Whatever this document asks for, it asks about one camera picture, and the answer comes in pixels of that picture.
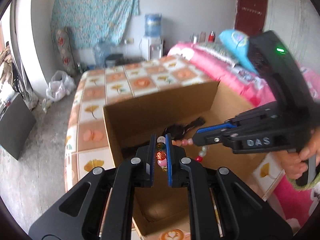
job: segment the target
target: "red bottle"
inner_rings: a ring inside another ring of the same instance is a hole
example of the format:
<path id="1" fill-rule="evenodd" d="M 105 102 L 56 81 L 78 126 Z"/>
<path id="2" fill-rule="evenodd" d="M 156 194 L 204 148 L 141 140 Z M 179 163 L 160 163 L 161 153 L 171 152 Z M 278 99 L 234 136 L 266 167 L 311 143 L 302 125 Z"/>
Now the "red bottle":
<path id="1" fill-rule="evenodd" d="M 214 42 L 216 40 L 216 33 L 211 32 L 209 37 L 208 37 L 208 42 Z"/>

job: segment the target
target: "pink bead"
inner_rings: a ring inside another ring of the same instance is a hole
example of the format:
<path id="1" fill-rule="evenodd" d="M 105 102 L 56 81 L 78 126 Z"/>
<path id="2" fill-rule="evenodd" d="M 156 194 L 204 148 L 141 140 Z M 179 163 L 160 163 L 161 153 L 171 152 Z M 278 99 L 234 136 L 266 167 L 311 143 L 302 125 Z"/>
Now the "pink bead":
<path id="1" fill-rule="evenodd" d="M 200 157 L 200 156 L 198 156 L 198 157 L 196 158 L 196 161 L 199 162 L 199 163 L 202 162 L 202 160 L 203 160 L 203 158 Z"/>
<path id="2" fill-rule="evenodd" d="M 159 164 L 160 167 L 167 166 L 167 159 L 164 159 L 162 161 L 158 160 L 158 164 Z"/>
<path id="3" fill-rule="evenodd" d="M 183 139 L 181 144 L 182 144 L 182 146 L 187 146 L 188 145 L 188 140 Z"/>
<path id="4" fill-rule="evenodd" d="M 188 139 L 188 145 L 193 145 L 193 139 L 192 138 Z"/>

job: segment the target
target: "white plastic bag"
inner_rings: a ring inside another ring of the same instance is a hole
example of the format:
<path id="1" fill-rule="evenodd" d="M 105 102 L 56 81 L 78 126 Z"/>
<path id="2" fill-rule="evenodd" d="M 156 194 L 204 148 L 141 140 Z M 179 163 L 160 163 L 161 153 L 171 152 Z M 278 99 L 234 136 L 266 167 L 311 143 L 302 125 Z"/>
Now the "white plastic bag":
<path id="1" fill-rule="evenodd" d="M 46 90 L 47 98 L 53 102 L 60 101 L 65 95 L 69 96 L 76 89 L 75 81 L 66 72 L 58 70 L 49 83 Z"/>

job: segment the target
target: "doorway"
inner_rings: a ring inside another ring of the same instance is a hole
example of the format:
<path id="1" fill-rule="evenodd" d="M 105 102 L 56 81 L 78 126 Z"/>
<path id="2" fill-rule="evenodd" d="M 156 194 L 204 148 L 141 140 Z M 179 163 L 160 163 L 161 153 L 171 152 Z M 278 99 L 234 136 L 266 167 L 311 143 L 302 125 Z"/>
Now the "doorway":
<path id="1" fill-rule="evenodd" d="M 268 0 L 238 0 L 235 29 L 248 36 L 262 33 Z"/>

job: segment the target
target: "person's hand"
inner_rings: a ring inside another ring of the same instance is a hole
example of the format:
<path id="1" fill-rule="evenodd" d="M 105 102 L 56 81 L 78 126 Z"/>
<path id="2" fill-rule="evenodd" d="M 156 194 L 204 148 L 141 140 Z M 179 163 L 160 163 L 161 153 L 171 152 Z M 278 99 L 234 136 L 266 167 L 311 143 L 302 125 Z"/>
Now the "person's hand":
<path id="1" fill-rule="evenodd" d="M 320 163 L 320 127 L 313 131 L 309 143 L 304 147 L 301 152 L 288 153 L 287 151 L 275 152 L 281 162 L 286 175 L 290 179 L 298 179 L 302 173 L 308 170 L 308 165 L 304 160 L 309 159 L 316 154 L 316 166 Z"/>

